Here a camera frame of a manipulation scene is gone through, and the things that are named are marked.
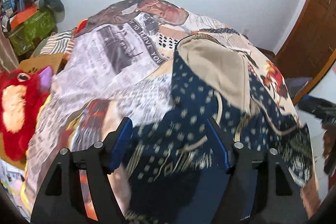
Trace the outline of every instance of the silver screw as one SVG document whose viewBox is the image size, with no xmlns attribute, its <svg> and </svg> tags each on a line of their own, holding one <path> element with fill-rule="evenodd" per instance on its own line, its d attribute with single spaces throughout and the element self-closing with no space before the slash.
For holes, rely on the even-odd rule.
<svg viewBox="0 0 336 224">
<path fill-rule="evenodd" d="M 67 149 L 67 148 L 62 148 L 62 149 L 59 151 L 59 153 L 60 153 L 61 155 L 65 155 L 66 153 L 68 153 L 68 149 Z"/>
<path fill-rule="evenodd" d="M 242 149 L 244 145 L 241 142 L 235 142 L 234 144 L 235 148 Z"/>
<path fill-rule="evenodd" d="M 278 153 L 278 151 L 275 149 L 275 148 L 271 148 L 269 150 L 269 152 L 272 154 L 272 155 L 276 155 Z"/>
<path fill-rule="evenodd" d="M 95 148 L 101 148 L 103 146 L 102 142 L 95 142 L 93 145 Z"/>
</svg>

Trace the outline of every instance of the orange box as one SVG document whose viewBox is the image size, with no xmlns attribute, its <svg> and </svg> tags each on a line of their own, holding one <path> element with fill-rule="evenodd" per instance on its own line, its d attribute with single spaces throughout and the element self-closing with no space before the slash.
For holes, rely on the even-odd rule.
<svg viewBox="0 0 336 224">
<path fill-rule="evenodd" d="M 25 9 L 22 12 L 19 12 L 16 14 L 12 22 L 10 23 L 10 27 L 12 30 L 14 30 L 19 24 L 26 21 L 28 18 L 30 18 L 32 15 L 34 15 L 37 12 L 37 9 L 35 6 L 29 7 Z"/>
</svg>

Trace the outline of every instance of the bedsheet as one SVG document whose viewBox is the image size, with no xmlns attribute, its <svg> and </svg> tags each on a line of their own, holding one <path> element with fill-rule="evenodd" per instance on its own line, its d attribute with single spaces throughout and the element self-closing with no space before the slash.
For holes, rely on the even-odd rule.
<svg viewBox="0 0 336 224">
<path fill-rule="evenodd" d="M 209 35 L 219 45 L 239 52 L 248 62 L 250 81 L 253 78 L 261 85 L 259 90 L 251 87 L 251 94 L 262 100 L 262 87 L 277 115 L 291 117 L 292 124 L 302 127 L 281 73 L 244 36 L 215 19 L 164 0 L 125 0 L 88 19 L 86 27 L 75 37 L 65 69 L 53 77 L 51 95 L 40 110 L 27 152 L 21 199 L 28 211 L 32 211 L 38 189 L 59 149 L 86 149 L 115 130 L 124 116 L 133 120 L 139 135 L 139 130 L 149 124 L 156 127 L 176 107 L 178 102 L 172 100 L 171 94 L 174 50 L 181 39 L 194 34 Z M 223 119 L 229 117 L 230 112 L 223 115 Z M 230 126 L 240 123 L 229 122 Z M 302 138 L 284 138 L 283 142 L 288 142 L 284 147 L 304 153 L 307 162 L 292 159 L 290 149 L 284 149 L 282 155 L 292 162 L 290 172 L 302 187 L 305 199 L 305 187 L 311 184 L 310 191 L 314 192 L 316 185 L 311 178 L 314 172 L 307 128 L 300 134 Z M 189 143 L 197 141 L 191 134 L 177 138 Z M 262 143 L 265 149 L 270 148 L 268 140 Z M 254 147 L 248 139 L 242 141 Z M 203 157 L 198 166 L 209 169 L 211 160 Z M 95 218 L 87 194 L 84 200 L 88 215 Z M 311 204 L 305 201 L 308 212 L 314 211 L 315 205 Z M 131 212 L 128 220 L 132 219 L 146 220 Z"/>
</svg>

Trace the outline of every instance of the striped pillow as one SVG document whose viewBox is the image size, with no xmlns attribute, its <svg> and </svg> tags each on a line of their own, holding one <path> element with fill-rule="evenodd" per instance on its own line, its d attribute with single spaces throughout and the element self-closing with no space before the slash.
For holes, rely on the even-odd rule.
<svg viewBox="0 0 336 224">
<path fill-rule="evenodd" d="M 71 54 L 73 47 L 72 31 L 61 32 L 48 38 L 46 45 L 40 51 L 40 55 L 60 52 Z"/>
</svg>

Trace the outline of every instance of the orange object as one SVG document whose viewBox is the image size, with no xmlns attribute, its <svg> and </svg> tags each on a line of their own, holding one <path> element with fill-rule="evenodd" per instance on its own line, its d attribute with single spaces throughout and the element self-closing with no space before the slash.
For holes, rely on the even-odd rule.
<svg viewBox="0 0 336 224">
<path fill-rule="evenodd" d="M 81 30 L 83 30 L 86 26 L 87 19 L 83 19 L 76 28 L 76 33 L 79 33 Z"/>
<path fill-rule="evenodd" d="M 19 24 L 26 21 L 28 18 L 30 18 L 32 15 L 34 15 L 37 12 L 37 9 L 35 6 L 32 6 L 28 9 L 25 9 L 22 12 L 19 12 L 16 14 L 12 22 L 10 23 L 10 27 L 12 30 L 14 30 Z"/>
</svg>

